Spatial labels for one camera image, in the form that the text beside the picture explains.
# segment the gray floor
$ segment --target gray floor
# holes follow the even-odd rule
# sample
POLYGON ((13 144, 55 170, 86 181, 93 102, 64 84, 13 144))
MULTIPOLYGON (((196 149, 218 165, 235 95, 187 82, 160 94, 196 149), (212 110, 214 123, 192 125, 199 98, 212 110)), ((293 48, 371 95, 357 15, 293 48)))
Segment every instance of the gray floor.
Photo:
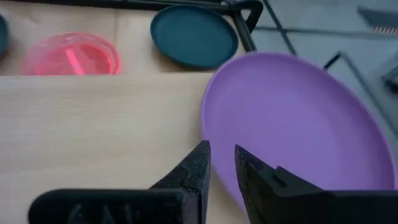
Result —
MULTIPOLYGON (((397 0, 269 0, 269 3, 285 29, 321 29, 350 34, 373 34, 373 30, 357 14, 358 6, 398 12, 397 0)), ((275 27, 266 8, 257 28, 264 26, 268 29, 275 27)), ((290 53, 277 31, 256 29, 252 37, 258 51, 290 53)), ((320 67, 337 51, 349 55, 361 72, 362 80, 395 127, 388 124, 388 120, 344 62, 339 61, 332 66, 330 74, 348 86, 368 106, 390 140, 398 162, 398 137, 394 132, 398 130, 398 96, 388 94, 380 79, 385 64, 391 63, 391 58, 395 57, 398 63, 398 36, 359 37, 290 32, 288 37, 298 57, 320 67)))

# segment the purple plate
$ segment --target purple plate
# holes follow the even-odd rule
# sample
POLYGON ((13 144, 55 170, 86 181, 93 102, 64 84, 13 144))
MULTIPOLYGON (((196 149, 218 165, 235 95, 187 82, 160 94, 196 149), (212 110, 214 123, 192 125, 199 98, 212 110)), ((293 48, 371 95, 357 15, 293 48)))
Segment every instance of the purple plate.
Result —
POLYGON ((295 57, 254 53, 224 64, 207 85, 201 125, 213 168, 241 208, 235 144, 323 189, 395 188, 388 144, 364 105, 295 57))

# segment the dark green plate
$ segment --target dark green plate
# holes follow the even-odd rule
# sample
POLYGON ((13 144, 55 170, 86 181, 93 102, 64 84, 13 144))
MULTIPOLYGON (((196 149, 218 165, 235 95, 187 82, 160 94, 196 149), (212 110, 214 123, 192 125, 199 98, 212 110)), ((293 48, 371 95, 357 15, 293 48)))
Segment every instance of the dark green plate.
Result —
POLYGON ((217 67, 238 48, 238 37, 225 19, 195 6, 161 10, 150 24, 150 34, 160 52, 189 67, 217 67))
POLYGON ((0 60, 5 56, 8 51, 9 46, 9 36, 8 36, 8 26, 6 19, 0 16, 0 60))

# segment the wooden table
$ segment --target wooden table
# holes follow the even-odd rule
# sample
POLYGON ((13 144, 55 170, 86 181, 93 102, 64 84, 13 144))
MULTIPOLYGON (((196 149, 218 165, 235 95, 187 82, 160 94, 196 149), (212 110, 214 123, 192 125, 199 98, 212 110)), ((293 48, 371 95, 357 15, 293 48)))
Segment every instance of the wooden table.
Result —
MULTIPOLYGON (((52 189, 148 188, 200 142, 200 102, 213 72, 158 53, 149 34, 156 12, 0 2, 0 13, 12 39, 0 63, 0 223, 27 223, 30 203, 52 189), (110 40, 121 74, 15 76, 29 46, 75 31, 110 40)), ((208 223, 244 222, 212 173, 208 223)))

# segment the pink plastic container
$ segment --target pink plastic container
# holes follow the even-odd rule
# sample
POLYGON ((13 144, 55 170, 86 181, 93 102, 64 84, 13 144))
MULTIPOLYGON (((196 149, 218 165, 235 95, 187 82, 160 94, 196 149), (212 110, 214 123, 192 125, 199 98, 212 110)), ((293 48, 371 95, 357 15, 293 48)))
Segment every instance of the pink plastic container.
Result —
POLYGON ((107 40, 86 33, 53 36, 26 55, 23 75, 118 75, 118 51, 107 40))

